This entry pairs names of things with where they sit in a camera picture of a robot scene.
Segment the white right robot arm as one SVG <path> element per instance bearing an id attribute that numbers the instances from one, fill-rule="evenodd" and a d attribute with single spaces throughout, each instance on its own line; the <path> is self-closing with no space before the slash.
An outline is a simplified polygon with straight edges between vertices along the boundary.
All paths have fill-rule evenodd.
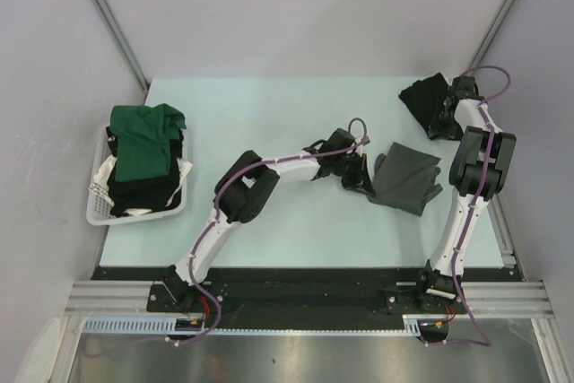
<path id="1" fill-rule="evenodd" d="M 415 305 L 434 312 L 462 295 L 466 249 L 482 212 L 506 183 L 517 138 L 495 124 L 487 99 L 468 74 L 453 80 L 427 134 L 431 139 L 460 139 L 448 173 L 453 195 L 447 222 L 413 290 Z"/>

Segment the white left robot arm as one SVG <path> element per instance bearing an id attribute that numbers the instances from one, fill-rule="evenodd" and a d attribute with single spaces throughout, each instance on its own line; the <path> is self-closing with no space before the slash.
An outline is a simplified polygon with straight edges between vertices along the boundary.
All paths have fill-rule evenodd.
<path id="1" fill-rule="evenodd" d="M 293 155 L 263 158 L 249 150 L 240 155 L 214 188 L 207 224 L 190 249 L 170 265 L 161 282 L 176 309 L 192 309 L 199 286 L 231 234 L 261 214 L 275 188 L 293 181 L 314 181 L 331 175 L 346 190 L 373 193 L 364 146 L 368 135 L 355 137 L 350 129 L 336 129 Z"/>

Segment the grey t-shirt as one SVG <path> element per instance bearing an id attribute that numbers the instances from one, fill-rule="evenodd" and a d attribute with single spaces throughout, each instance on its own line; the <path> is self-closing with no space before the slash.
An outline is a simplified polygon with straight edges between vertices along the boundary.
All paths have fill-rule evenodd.
<path id="1" fill-rule="evenodd" d="M 375 161 L 368 200 L 422 216 L 426 205 L 442 191 L 437 182 L 439 163 L 439 157 L 392 143 Z"/>

